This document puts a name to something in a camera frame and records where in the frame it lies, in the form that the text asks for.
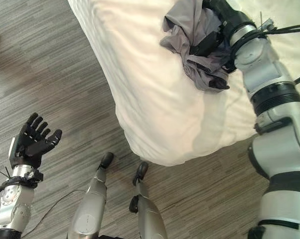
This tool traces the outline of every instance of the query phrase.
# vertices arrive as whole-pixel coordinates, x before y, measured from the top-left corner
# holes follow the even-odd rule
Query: silver robot leg
[[[136,196],[131,201],[129,210],[138,213],[139,231],[142,239],[167,239],[163,219],[156,205],[150,200],[147,188],[142,180],[148,164],[141,163],[133,180]]]
[[[113,158],[112,153],[107,153],[102,159],[72,220],[68,230],[68,239],[98,238],[107,198],[106,168]]]

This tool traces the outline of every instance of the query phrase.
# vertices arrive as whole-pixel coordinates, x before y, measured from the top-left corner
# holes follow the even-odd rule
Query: floor
[[[102,234],[137,239],[128,205],[140,163],[115,116],[102,69],[66,0],[0,0],[0,171],[9,165],[10,139],[32,112],[64,132],[43,158],[31,230],[60,197],[87,184],[107,151],[108,201]],[[251,139],[184,165],[150,164],[145,183],[171,239],[243,239],[254,225],[267,186],[249,163]],[[0,174],[0,183],[5,180]],[[64,239],[83,197],[64,199],[25,239]]]

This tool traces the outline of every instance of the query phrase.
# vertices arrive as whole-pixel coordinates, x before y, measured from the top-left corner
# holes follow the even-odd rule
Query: white bedsheet
[[[164,15],[176,0],[68,0],[94,50],[116,102],[116,115],[134,153],[171,166],[254,134],[255,115],[240,71],[230,89],[201,92],[184,74],[180,56],[159,46]],[[300,24],[300,0],[241,0],[232,6],[260,25]],[[271,36],[281,60],[300,76],[300,33]]]

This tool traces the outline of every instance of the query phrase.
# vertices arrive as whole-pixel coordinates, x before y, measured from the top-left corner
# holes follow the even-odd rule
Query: gray fabric
[[[163,21],[163,30],[172,31],[160,45],[181,55],[186,75],[199,90],[222,91],[217,86],[227,84],[228,74],[221,68],[230,55],[230,47],[225,42],[208,57],[189,55],[191,46],[198,45],[212,31],[218,31],[220,25],[213,11],[202,9],[202,0],[178,1]]]

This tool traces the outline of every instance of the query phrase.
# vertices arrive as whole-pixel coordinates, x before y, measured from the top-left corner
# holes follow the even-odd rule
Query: white object
[[[181,58],[160,47],[164,15],[176,0],[68,0],[94,50],[134,153],[171,166],[211,154],[253,135],[255,115],[239,71],[230,89],[201,92]],[[235,2],[259,26],[300,24],[300,0]],[[300,76],[300,33],[271,36],[291,75]]]

